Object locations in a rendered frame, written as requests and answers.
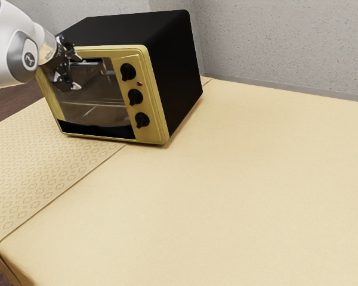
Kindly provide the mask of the black oven with yellow front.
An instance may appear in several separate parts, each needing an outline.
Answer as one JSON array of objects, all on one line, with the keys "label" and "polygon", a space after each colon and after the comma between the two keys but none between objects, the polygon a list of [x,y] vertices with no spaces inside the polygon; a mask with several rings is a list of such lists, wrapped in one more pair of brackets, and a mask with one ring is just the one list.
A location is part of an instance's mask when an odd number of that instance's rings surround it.
[{"label": "black oven with yellow front", "polygon": [[69,61],[82,89],[60,91],[45,66],[36,78],[66,135],[163,145],[202,95],[185,10],[87,17],[60,35],[82,57]]}]

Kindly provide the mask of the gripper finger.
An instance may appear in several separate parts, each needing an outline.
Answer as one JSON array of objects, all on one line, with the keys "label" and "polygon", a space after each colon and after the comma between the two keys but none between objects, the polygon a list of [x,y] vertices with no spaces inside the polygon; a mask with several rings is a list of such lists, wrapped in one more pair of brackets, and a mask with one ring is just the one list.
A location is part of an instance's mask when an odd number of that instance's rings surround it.
[{"label": "gripper finger", "polygon": [[78,55],[74,44],[71,42],[66,42],[66,55],[75,62],[82,62],[82,57]]},{"label": "gripper finger", "polygon": [[60,91],[77,91],[82,89],[73,79],[69,61],[62,62],[55,70],[53,85]]}]

